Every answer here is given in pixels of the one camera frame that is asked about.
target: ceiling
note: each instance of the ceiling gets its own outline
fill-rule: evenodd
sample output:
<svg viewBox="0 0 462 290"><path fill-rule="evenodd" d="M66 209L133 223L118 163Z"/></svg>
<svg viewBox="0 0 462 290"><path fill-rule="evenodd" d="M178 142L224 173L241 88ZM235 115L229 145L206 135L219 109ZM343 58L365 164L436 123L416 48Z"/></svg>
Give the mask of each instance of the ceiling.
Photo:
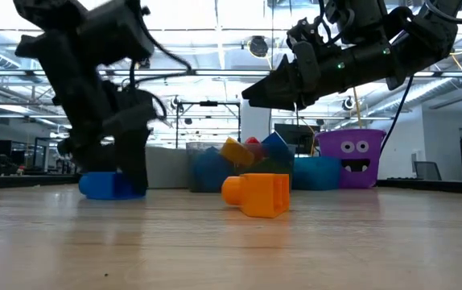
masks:
<svg viewBox="0 0 462 290"><path fill-rule="evenodd" d="M92 9L102 4L103 0L80 0L87 8ZM319 14L318 5L312 4L311 0L292 0L290 9L289 1L278 1L274 13L264 0L150 0L142 1L151 9L151 15L145 17L147 27L151 34L168 50L182 56L192 64L194 68L213 70L254 70L268 71L277 67L283 54L292 59L290 49L287 48L286 30L294 25L298 19L308 17L314 19ZM398 1L386 1L389 10L398 5ZM0 55L19 68L36 68L40 66L35 61L21 60L14 56L14 49L22 35L38 35L41 31L33 24L20 18L16 13L12 0L0 0ZM259 59L249 52L247 44L252 36L263 36L270 47L268 58ZM460 53L457 58L462 63L462 26L456 38L455 49ZM128 69L129 60L123 60L110 68ZM151 69L177 69L181 68L177 63L167 58L164 54L156 52L151 58ZM431 71L459 70L454 60L450 57L430 67ZM218 76L216 73L209 77L184 77L177 79L159 80L147 83L142 88L157 94L162 100L170 104L177 97L184 102L198 102L214 100L220 102L240 102L241 91L261 77L230 77L225 74ZM126 76L111 77L117 83L124 81ZM432 79L418 79L417 83L426 83ZM6 102L24 102L26 99L33 102L48 104L54 93L48 87L46 80L42 83L23 81L18 77L0 77L0 87L8 89L16 96L9 96L0 92L0 100ZM390 92L383 82L375 82L357 87L357 95L360 98L361 109L365 111L373 107L395 92ZM341 116L347 115L342 108L342 101L353 95L350 89L345 93L322 97L315 105L308 107L301 114L311 116ZM29 106L28 110L38 115L64 114L61 108L53 106ZM5 110L0 107L0 113L22 114L14 110ZM222 140L225 134L236 131L237 119L225 107L196 108L192 107L185 116L214 115L221 116L211 122L205 118L193 118L191 125L182 126L187 128L209 127L221 129L219 134L211 133L208 136L198 134L200 137L191 139ZM391 116L392 111L387 110L378 115ZM274 110L273 116L293 116L292 112ZM41 118L44 125L58 124L68 125L65 118ZM293 122L292 119L278 119L276 122ZM175 137L175 130L168 125L155 123L155 141L153 143L169 143Z"/></svg>

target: wooden table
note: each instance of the wooden table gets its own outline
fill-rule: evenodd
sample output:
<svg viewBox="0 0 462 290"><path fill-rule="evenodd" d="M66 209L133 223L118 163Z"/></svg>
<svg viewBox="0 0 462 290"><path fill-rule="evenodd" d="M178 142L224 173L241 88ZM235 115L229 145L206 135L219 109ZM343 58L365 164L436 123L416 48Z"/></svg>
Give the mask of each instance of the wooden table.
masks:
<svg viewBox="0 0 462 290"><path fill-rule="evenodd" d="M1 189L2 289L462 290L462 194L294 192L269 220L218 194Z"/></svg>

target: orange toy block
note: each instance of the orange toy block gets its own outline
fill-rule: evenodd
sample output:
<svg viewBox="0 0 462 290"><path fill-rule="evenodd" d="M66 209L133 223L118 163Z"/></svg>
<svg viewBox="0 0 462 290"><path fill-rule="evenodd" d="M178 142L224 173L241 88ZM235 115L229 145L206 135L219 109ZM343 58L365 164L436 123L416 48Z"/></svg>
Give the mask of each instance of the orange toy block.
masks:
<svg viewBox="0 0 462 290"><path fill-rule="evenodd" d="M288 211L288 174L250 173L231 176L222 185L222 198L228 205L239 205L253 218L275 218Z"/></svg>
<svg viewBox="0 0 462 290"><path fill-rule="evenodd" d="M247 150L247 148L233 138L225 140L221 149L221 155L237 165L250 166L254 162L253 152Z"/></svg>

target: chair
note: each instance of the chair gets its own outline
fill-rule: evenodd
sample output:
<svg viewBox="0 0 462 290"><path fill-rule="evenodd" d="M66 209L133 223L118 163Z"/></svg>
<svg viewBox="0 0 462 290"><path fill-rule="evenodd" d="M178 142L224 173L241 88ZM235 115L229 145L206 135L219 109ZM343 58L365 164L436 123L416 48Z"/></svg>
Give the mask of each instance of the chair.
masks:
<svg viewBox="0 0 462 290"><path fill-rule="evenodd" d="M442 180L437 163L430 161L414 161L414 166L417 178L422 180Z"/></svg>

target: desk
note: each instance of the desk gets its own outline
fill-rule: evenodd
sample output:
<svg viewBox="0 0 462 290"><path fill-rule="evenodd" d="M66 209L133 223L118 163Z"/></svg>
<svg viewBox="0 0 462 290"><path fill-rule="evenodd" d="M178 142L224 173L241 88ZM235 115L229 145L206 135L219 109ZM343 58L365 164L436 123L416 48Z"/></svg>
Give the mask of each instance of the desk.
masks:
<svg viewBox="0 0 462 290"><path fill-rule="evenodd" d="M0 289L462 289L462 194L293 192L270 220L211 193L0 189Z"/></svg>

